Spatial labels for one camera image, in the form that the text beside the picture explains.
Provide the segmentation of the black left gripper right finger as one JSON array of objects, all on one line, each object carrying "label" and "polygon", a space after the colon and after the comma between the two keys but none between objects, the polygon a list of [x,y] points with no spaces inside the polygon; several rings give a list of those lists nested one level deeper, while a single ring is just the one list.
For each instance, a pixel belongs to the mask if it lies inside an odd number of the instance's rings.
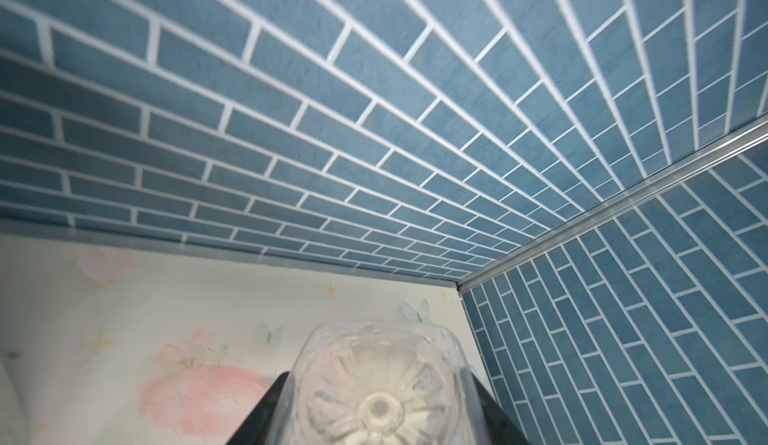
[{"label": "black left gripper right finger", "polygon": [[474,373],[471,373],[492,445],[529,445],[529,441],[486,390]]}]

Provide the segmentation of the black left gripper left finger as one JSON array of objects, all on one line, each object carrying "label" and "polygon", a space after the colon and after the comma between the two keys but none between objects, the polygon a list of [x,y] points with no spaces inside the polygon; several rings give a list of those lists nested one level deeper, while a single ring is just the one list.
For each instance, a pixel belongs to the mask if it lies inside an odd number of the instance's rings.
[{"label": "black left gripper left finger", "polygon": [[280,374],[239,428],[227,441],[227,445],[264,444],[280,395],[288,381],[288,371]]}]

